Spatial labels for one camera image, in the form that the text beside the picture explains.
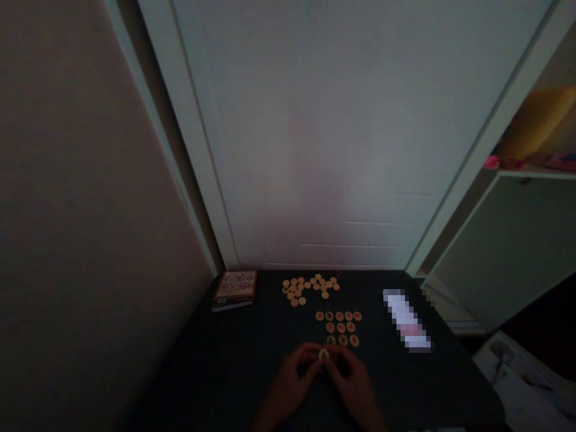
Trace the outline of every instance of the white door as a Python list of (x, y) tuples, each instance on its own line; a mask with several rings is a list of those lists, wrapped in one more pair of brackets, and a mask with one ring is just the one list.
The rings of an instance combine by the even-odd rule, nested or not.
[(173, 0), (243, 268), (403, 269), (550, 0)]

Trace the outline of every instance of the yellow object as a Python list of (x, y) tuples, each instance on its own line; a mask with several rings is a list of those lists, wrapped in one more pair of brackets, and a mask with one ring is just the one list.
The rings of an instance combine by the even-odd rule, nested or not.
[(576, 101), (576, 88), (534, 90), (512, 119), (498, 149), (501, 159), (532, 156)]

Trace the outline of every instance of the beige wall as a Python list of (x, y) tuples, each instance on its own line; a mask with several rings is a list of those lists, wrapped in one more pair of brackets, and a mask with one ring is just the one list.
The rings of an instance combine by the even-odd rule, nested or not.
[(0, 421), (121, 425), (212, 275), (104, 5), (0, 16)]

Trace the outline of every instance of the wooden token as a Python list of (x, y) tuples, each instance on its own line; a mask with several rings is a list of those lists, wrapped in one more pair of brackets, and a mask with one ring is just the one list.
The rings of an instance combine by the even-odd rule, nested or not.
[(322, 361), (325, 361), (327, 358), (330, 357), (330, 354), (328, 353), (328, 350), (326, 348), (322, 348), (319, 352), (318, 352), (318, 358)]

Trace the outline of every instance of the human hand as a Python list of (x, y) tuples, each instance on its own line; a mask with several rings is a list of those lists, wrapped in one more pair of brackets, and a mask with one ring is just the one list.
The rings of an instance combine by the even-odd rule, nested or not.
[[(344, 346), (327, 345), (326, 349), (330, 353), (330, 358), (325, 361), (328, 376), (354, 420), (363, 430), (387, 431), (364, 363)], [(340, 374), (334, 359), (347, 364), (350, 369), (348, 377)]]
[[(271, 431), (298, 409), (322, 366), (318, 358), (321, 349), (319, 344), (306, 342), (284, 358), (250, 425), (250, 431)], [(312, 364), (300, 378), (296, 368), (303, 363)]]

